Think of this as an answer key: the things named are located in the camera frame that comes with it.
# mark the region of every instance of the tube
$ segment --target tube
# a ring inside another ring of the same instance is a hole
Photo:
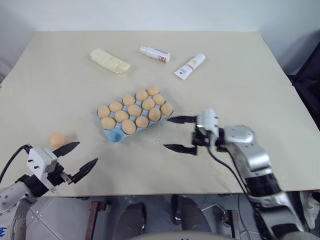
[[[198,53],[185,65],[180,67],[174,72],[179,78],[186,80],[186,78],[206,59],[206,56],[202,53]]]
[[[158,59],[159,61],[164,63],[169,62],[171,56],[169,52],[163,52],[149,46],[141,46],[140,52],[147,55],[150,58]]]

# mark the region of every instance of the blue egg carton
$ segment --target blue egg carton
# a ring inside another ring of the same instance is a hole
[[[121,104],[123,105],[122,110],[125,111],[125,112],[130,116],[130,114],[128,113],[128,107],[129,107],[129,106],[125,106],[125,105],[124,105],[124,103],[123,103],[123,101],[122,101],[122,98],[118,99],[117,102],[119,102],[119,103],[121,103]],[[135,104],[135,105],[138,105],[138,106],[142,109],[142,101],[136,100],[134,104]],[[157,109],[159,109],[159,110],[160,110],[160,108],[161,108],[161,106],[159,106],[159,105],[155,105],[154,107],[157,108]],[[114,120],[116,120],[116,119],[115,119],[115,114],[116,114],[115,112],[111,112],[110,115],[109,115],[109,117],[110,117],[110,118],[113,118]],[[149,111],[142,109],[142,113],[141,113],[140,116],[145,116],[147,119],[149,119],[149,118],[148,118],[148,114],[149,114]],[[138,131],[143,130],[143,129],[148,129],[152,124],[156,124],[156,123],[160,122],[162,119],[167,119],[168,117],[169,117],[169,116],[161,115],[159,121],[157,121],[157,122],[155,122],[155,121],[150,121],[150,120],[149,120],[149,124],[148,124],[148,126],[147,126],[146,128],[137,127],[137,125],[136,125],[136,131],[135,131],[135,132],[138,132]],[[136,118],[137,118],[137,117],[135,117],[135,116],[130,116],[130,117],[129,117],[129,119],[130,119],[131,121],[133,121],[134,124],[136,124]],[[119,142],[121,142],[123,139],[125,139],[126,137],[130,136],[130,135],[126,134],[126,133],[122,130],[122,128],[121,128],[121,123],[119,123],[119,122],[117,122],[117,121],[116,121],[116,125],[115,125],[115,127],[114,127],[113,130],[105,130],[105,129],[103,129],[103,130],[104,130],[104,134],[105,134],[105,135],[107,136],[107,138],[109,139],[109,142],[112,143],[112,144],[114,144],[114,143],[119,143]]]

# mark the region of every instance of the block of butter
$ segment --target block of butter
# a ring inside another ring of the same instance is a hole
[[[90,58],[95,63],[108,69],[114,73],[122,74],[130,68],[130,64],[120,60],[119,58],[111,55],[110,53],[97,48],[90,53]]]

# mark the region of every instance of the wall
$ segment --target wall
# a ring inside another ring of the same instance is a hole
[[[2,0],[0,81],[33,31],[260,31],[295,73],[320,40],[320,0]]]

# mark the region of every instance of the beige table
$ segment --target beige table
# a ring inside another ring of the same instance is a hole
[[[168,64],[139,53],[140,45],[171,52]],[[116,75],[91,62],[102,48],[132,64]],[[206,60],[185,81],[173,72],[197,53]],[[151,85],[179,114],[214,108],[220,126],[253,128],[268,152],[280,186],[320,189],[320,134],[290,81],[258,32],[89,31],[37,32],[0,88],[2,168],[21,145],[49,146],[54,132],[81,144],[60,158],[68,173],[96,157],[92,172],[56,196],[234,193],[235,179],[206,150],[179,154],[163,144],[189,144],[193,126],[166,121],[110,144],[97,108]],[[226,154],[218,156],[231,164]],[[24,173],[26,154],[8,169],[2,186]]]

